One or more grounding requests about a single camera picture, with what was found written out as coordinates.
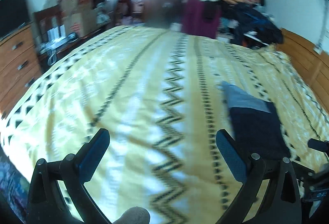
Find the drawer handle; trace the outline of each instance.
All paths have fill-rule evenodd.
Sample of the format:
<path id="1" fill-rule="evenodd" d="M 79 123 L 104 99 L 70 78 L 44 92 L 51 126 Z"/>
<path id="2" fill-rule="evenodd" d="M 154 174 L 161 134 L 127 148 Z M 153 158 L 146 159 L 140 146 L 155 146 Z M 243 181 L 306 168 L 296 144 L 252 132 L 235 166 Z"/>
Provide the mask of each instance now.
<path id="1" fill-rule="evenodd" d="M 31 80 L 25 84 L 25 87 L 26 88 L 30 87 L 33 84 L 33 82 L 34 82 L 34 77 L 31 78 Z"/>
<path id="2" fill-rule="evenodd" d="M 18 44 L 14 45 L 14 46 L 12 47 L 12 50 L 14 51 L 14 50 L 16 50 L 18 47 L 20 47 L 20 46 L 22 46 L 22 45 L 23 45 L 23 42 L 19 42 Z"/>
<path id="3" fill-rule="evenodd" d="M 19 66 L 17 67 L 17 69 L 18 69 L 18 70 L 23 69 L 25 66 L 27 66 L 28 63 L 29 63 L 29 61 L 26 60 L 24 63 L 22 63 L 21 65 L 19 65 Z"/>

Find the electronic device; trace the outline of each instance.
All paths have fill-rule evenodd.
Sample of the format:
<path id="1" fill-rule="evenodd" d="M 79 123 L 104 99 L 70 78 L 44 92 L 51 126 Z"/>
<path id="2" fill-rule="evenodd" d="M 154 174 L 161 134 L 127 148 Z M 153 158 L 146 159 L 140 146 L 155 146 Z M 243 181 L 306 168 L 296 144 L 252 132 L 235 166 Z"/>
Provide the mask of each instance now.
<path id="1" fill-rule="evenodd" d="M 31 22 L 26 0 L 0 0 L 0 40 Z"/>

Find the wooden headboard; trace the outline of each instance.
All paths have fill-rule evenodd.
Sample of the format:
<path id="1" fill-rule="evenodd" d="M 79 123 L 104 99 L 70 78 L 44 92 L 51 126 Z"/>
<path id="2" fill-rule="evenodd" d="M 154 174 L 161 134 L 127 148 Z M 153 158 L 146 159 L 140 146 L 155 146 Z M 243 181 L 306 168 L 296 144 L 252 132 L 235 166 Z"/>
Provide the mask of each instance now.
<path id="1" fill-rule="evenodd" d="M 284 44 L 277 49 L 290 56 L 292 65 L 313 90 L 318 102 L 329 112 L 329 55 L 319 55 L 307 39 L 282 29 Z"/>

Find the yellow bedspread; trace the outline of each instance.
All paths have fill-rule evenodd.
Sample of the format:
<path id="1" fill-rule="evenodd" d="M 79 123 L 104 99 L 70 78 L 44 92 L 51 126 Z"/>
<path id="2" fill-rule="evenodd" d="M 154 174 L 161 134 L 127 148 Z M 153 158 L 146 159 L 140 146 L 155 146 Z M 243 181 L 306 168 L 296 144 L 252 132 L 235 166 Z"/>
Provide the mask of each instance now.
<path id="1" fill-rule="evenodd" d="M 39 158 L 62 160 L 105 128 L 110 146 L 86 188 L 110 221 L 141 206 L 152 224 L 213 224 L 241 187 L 215 146 L 219 129 L 232 132 L 223 80 L 275 103 L 292 160 L 316 171 L 327 162 L 307 142 L 329 140 L 328 115 L 285 54 L 142 27 L 127 29 L 67 70 L 15 130 L 7 152 L 31 180 Z"/>

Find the wooden cabinet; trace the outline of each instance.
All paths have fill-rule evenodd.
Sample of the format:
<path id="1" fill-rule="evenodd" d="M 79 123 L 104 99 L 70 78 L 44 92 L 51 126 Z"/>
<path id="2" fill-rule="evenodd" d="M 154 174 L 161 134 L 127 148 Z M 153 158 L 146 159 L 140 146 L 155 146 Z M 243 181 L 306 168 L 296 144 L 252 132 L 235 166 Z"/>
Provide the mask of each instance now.
<path id="1" fill-rule="evenodd" d="M 2 119 L 8 115 L 41 74 L 30 25 L 0 42 L 0 114 Z"/>

